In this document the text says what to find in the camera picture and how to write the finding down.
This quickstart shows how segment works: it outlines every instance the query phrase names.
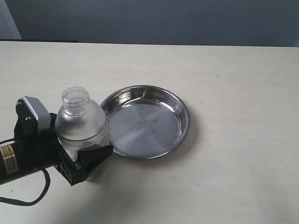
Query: motor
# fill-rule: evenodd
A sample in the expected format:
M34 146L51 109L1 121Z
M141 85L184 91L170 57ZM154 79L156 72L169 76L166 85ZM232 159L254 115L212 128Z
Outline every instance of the motor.
M48 113L37 98L23 96L17 101L15 110L18 120L14 128L14 137L0 142L0 185L37 171L44 173L46 184L41 195L32 202L4 197L0 197L0 202L19 206L34 205L44 197L50 186L50 175L46 168L54 166L73 186L85 181L99 164L112 155L113 146L108 145L107 138L106 146L99 144L99 140L104 137L103 133L82 141L67 139L64 136L69 130L80 132L80 127L84 132L86 118L82 118L82 114L92 106L98 106L89 99L85 89L79 88L73 87L64 92L65 110L61 109L58 115ZM74 123L67 123L70 116L74 116L77 123L75 126Z

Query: warning label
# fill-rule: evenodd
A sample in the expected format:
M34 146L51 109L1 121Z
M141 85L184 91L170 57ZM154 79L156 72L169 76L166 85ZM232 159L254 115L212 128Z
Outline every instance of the warning label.
M14 149L11 145L0 147L0 152L3 157L4 165L7 174L11 174L19 170L17 159L14 155Z

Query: table surface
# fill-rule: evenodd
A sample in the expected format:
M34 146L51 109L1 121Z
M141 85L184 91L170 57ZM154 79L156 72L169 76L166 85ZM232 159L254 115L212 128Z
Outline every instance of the table surface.
M191 113L187 139L152 160L114 154L99 177L51 186L33 207L0 203L1 223L299 223L299 48L0 42L0 139L13 136L15 103L50 112L71 86L99 104L135 84L177 94ZM0 186L31 201L43 174Z

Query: plastic container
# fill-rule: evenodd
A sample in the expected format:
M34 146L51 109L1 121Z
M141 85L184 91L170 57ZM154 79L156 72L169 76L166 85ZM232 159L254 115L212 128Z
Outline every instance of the plastic container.
M105 112L89 98L82 87L71 87L62 94L63 106L55 122L58 139L72 158L78 150L92 150L109 145L108 121Z

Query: gray wall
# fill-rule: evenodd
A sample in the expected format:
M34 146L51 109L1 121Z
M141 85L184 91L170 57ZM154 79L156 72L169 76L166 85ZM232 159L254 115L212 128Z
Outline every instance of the gray wall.
M294 46L299 0L6 0L23 39Z

